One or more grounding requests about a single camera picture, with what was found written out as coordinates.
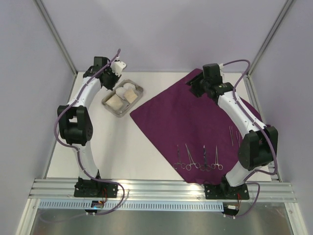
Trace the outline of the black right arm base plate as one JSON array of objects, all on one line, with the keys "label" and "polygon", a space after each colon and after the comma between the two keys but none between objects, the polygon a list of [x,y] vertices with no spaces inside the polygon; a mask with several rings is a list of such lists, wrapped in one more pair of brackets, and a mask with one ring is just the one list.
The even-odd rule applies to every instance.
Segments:
[{"label": "black right arm base plate", "polygon": [[248,200],[250,198],[246,184],[231,187],[228,183],[219,185],[204,184],[205,198],[208,200]]}]

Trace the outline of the black handled scissors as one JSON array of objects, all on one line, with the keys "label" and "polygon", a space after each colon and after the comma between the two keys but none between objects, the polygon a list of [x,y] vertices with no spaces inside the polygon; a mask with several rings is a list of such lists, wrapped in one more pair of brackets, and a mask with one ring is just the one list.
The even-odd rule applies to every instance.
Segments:
[{"label": "black handled scissors", "polygon": [[206,172],[210,172],[211,171],[211,167],[207,163],[205,145],[203,146],[203,164],[200,166],[200,170],[201,171],[206,171]]}]

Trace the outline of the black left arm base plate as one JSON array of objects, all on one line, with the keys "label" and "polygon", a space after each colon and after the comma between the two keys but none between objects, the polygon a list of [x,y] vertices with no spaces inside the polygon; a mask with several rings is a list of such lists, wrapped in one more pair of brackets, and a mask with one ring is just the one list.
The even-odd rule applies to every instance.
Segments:
[{"label": "black left arm base plate", "polygon": [[118,185],[113,183],[98,182],[93,179],[78,178],[75,184],[74,197],[81,198],[116,198]]}]

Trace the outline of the steel tweezers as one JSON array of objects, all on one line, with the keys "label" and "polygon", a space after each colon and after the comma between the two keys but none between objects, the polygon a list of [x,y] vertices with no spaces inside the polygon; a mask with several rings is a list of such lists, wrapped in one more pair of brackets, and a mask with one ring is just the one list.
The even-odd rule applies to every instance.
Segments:
[{"label": "steel tweezers", "polygon": [[233,127],[229,126],[229,131],[230,131],[230,139],[231,139],[231,144],[234,146],[234,141],[233,141]]},{"label": "steel tweezers", "polygon": [[241,144],[241,135],[238,131],[236,131],[236,138],[237,138],[237,143],[238,143],[238,146],[240,147],[240,144]]}]

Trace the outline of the clear packet beige gauze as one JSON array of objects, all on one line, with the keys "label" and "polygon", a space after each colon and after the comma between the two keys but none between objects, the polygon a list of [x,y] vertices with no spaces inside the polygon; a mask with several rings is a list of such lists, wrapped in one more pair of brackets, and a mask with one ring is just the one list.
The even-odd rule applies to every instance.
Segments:
[{"label": "clear packet beige gauze", "polygon": [[125,99],[131,104],[137,99],[137,94],[132,89],[128,89],[124,93]]},{"label": "clear packet beige gauze", "polygon": [[113,110],[118,111],[123,107],[122,99],[114,94],[110,99],[106,101],[106,104],[109,105]]}]

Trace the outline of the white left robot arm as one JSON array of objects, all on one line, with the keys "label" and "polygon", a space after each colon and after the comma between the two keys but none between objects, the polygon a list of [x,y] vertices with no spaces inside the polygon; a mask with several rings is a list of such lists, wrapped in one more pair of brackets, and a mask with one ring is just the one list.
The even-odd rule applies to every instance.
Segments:
[{"label": "white left robot arm", "polygon": [[94,162],[90,140],[93,125],[89,107],[102,88],[113,90],[126,64],[116,54],[112,59],[94,57],[93,65],[83,74],[82,84],[76,95],[57,108],[54,135],[59,144],[72,149],[80,168],[79,178],[89,180],[85,190],[91,196],[98,196],[103,189],[99,170]]}]

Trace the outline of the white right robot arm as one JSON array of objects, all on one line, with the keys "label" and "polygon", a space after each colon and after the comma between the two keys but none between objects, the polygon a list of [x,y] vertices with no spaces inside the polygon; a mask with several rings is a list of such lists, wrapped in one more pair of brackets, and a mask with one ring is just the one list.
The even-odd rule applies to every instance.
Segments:
[{"label": "white right robot arm", "polygon": [[202,74],[196,75],[187,85],[196,97],[207,94],[226,112],[243,138],[238,161],[219,185],[222,196],[232,198],[253,174],[263,172],[261,168],[271,162],[277,163],[278,131],[273,126],[266,126],[249,110],[237,94],[236,85],[223,81],[223,67],[216,63],[204,65]]}]

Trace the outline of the white gauze pad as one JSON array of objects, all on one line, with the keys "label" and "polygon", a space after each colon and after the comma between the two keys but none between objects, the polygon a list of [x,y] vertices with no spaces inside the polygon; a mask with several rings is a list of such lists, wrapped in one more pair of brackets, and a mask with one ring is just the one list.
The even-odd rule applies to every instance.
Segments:
[{"label": "white gauze pad", "polygon": [[123,85],[123,88],[125,89],[125,90],[133,90],[133,91],[135,91],[136,90],[136,86],[135,86],[135,84],[133,84],[133,83],[125,83],[124,85]]},{"label": "white gauze pad", "polygon": [[117,96],[119,96],[121,99],[125,99],[124,94],[126,90],[123,87],[119,87],[115,90],[115,93]]}]

